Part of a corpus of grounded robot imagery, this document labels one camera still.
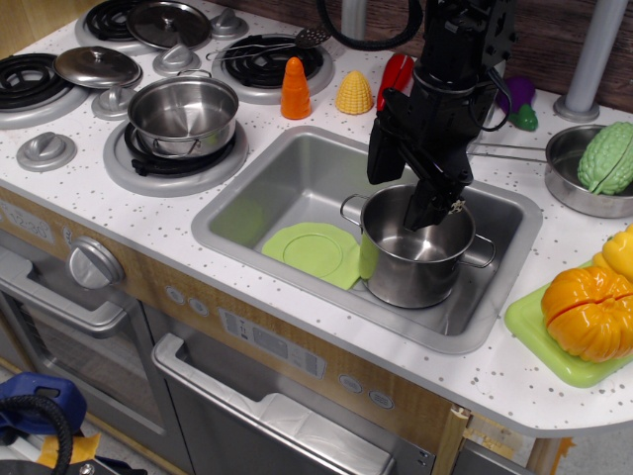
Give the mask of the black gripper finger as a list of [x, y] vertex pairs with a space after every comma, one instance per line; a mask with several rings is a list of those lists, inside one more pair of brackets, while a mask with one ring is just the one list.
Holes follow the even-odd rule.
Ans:
[[404, 227], [415, 232], [431, 224], [431, 191], [426, 180], [420, 179], [411, 195], [404, 218]]
[[428, 204], [428, 222], [439, 225], [447, 216], [460, 213], [465, 200], [462, 196], [465, 185], [453, 182], [446, 185], [432, 185]]

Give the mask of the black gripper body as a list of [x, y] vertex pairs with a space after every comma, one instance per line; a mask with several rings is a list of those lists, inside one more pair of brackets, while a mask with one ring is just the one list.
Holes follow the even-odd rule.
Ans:
[[495, 71], [466, 89], [417, 76], [409, 93], [384, 88], [370, 137], [369, 182], [396, 180], [409, 167], [432, 186], [470, 185], [473, 172], [466, 148], [484, 130], [497, 93]]

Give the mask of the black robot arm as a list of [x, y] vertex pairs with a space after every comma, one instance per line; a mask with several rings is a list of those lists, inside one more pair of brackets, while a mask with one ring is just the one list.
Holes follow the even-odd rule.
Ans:
[[372, 184], [400, 178], [418, 183], [404, 225], [417, 231], [459, 209], [473, 181], [467, 148], [488, 130], [498, 94], [508, 93], [496, 67], [516, 41], [512, 1], [429, 1], [424, 46], [409, 93], [384, 92], [372, 129], [367, 176]]

